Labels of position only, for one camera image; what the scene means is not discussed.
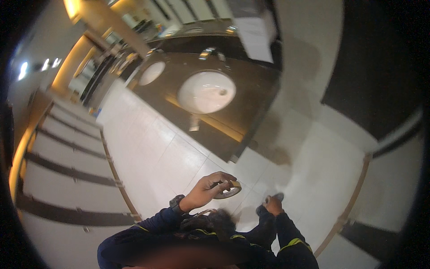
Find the hand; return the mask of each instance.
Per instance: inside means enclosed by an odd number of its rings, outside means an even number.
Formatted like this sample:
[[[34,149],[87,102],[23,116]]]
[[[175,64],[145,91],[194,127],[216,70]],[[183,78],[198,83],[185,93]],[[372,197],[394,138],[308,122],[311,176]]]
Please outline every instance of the hand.
[[[263,206],[274,216],[278,216],[281,213],[285,213],[282,209],[282,203],[277,198],[272,196],[267,196],[267,203],[263,203]]]
[[[179,208],[184,212],[190,212],[208,204],[218,193],[230,190],[231,181],[236,181],[236,178],[221,171],[202,177],[190,193],[179,202]]]

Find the black watch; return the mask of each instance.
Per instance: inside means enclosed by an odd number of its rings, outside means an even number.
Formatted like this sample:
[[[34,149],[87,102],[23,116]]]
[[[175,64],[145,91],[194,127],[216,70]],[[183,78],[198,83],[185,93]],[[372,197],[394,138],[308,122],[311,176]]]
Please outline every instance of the black watch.
[[[186,214],[186,212],[182,211],[181,208],[179,207],[179,202],[184,199],[185,195],[180,194],[175,196],[172,200],[170,200],[169,205],[170,208],[173,210],[173,212],[176,212],[180,215]]]

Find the sink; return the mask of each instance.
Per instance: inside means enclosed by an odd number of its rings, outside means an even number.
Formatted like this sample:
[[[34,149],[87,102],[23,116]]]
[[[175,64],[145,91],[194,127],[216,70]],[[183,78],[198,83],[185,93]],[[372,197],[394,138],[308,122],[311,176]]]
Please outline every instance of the sink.
[[[195,114],[213,113],[226,107],[236,94],[236,86],[226,75],[204,71],[189,77],[178,91],[178,102]]]
[[[139,80],[139,85],[144,86],[153,82],[157,77],[161,75],[164,68],[166,67],[165,62],[156,62],[151,64],[142,74]]]

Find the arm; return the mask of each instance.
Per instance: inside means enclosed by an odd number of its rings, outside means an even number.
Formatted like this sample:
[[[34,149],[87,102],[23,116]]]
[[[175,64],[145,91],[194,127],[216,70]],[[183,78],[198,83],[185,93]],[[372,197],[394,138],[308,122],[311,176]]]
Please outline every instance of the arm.
[[[215,172],[202,177],[191,192],[179,202],[179,208],[183,213],[188,213],[195,208],[208,204],[218,193],[230,187],[230,181],[236,180],[230,174]],[[101,269],[119,269],[124,265],[114,263],[102,256],[102,251],[121,243],[135,240],[151,239],[157,234],[173,232],[179,228],[182,221],[182,213],[175,212],[172,208],[164,208],[155,216],[143,220],[131,228],[114,234],[105,239],[97,249],[98,265]]]
[[[303,235],[282,209],[281,201],[268,197],[264,207],[276,217],[276,232],[281,249],[276,257],[279,268],[318,268],[315,256]]]

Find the roll of tape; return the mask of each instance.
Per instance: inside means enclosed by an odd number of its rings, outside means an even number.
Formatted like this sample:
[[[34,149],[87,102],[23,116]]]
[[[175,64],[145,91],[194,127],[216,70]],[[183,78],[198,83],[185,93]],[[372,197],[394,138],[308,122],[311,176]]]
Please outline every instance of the roll of tape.
[[[233,184],[233,187],[230,188],[230,191],[218,193],[214,197],[214,199],[220,200],[220,199],[229,198],[233,195],[238,194],[242,190],[242,186],[240,185],[239,181],[232,181],[231,183]]]

